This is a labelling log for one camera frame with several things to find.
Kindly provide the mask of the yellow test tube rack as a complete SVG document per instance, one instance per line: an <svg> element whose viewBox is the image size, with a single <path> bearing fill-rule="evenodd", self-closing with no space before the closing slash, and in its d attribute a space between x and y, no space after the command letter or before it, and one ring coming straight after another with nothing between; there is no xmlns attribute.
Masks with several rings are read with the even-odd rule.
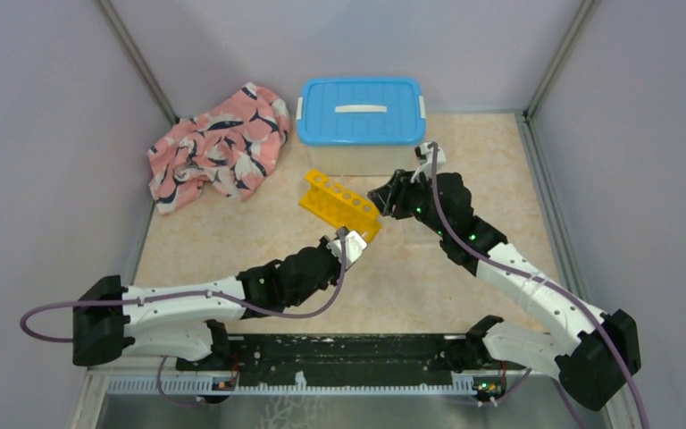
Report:
<svg viewBox="0 0 686 429"><path fill-rule="evenodd" d="M374 240L381 224L369 199L315 169L306 173L305 181L309 189L299 201L301 207L336 229L356 231L367 243Z"/></svg>

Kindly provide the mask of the blue plastic bin lid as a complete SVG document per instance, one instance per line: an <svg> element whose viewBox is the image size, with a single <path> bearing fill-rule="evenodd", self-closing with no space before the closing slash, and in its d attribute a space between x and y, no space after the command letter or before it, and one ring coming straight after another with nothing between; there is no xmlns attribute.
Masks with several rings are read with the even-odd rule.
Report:
<svg viewBox="0 0 686 429"><path fill-rule="evenodd" d="M297 100L297 134L310 147L414 146L425 131L421 85L406 76L314 78Z"/></svg>

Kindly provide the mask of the pink patterned cloth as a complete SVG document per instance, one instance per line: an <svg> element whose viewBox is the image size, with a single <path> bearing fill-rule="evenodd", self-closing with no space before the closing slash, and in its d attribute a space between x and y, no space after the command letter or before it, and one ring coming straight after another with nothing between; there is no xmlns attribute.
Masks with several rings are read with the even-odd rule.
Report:
<svg viewBox="0 0 686 429"><path fill-rule="evenodd" d="M181 118L146 152L156 211L174 213L206 185L246 201L276 170L291 131L286 102L252 82L212 110Z"/></svg>

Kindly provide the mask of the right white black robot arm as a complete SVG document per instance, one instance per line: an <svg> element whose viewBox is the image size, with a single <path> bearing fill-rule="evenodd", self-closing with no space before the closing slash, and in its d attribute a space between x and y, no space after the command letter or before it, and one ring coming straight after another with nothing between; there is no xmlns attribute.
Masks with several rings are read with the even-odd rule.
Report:
<svg viewBox="0 0 686 429"><path fill-rule="evenodd" d="M637 325L617 310L592 306L530 264L506 235L473 211L456 172L413 181L397 170L367 194L381 215L414 218L440 237L448 259L512 299L544 326L537 332L488 315L467 333L467 356L479 368L508 361L559 382L581 406L598 411L623 387L636 389L641 368Z"/></svg>

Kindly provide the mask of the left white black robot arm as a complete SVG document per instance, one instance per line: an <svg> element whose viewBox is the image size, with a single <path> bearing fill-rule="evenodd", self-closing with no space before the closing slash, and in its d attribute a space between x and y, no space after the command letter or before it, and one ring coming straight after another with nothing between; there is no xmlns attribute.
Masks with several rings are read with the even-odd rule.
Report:
<svg viewBox="0 0 686 429"><path fill-rule="evenodd" d="M219 281L170 288L98 280L72 311L72 362L100 366L121 357L173 357L212 370L229 364L227 322L280 317L318 290L339 283L339 240L322 238L282 260Z"/></svg>

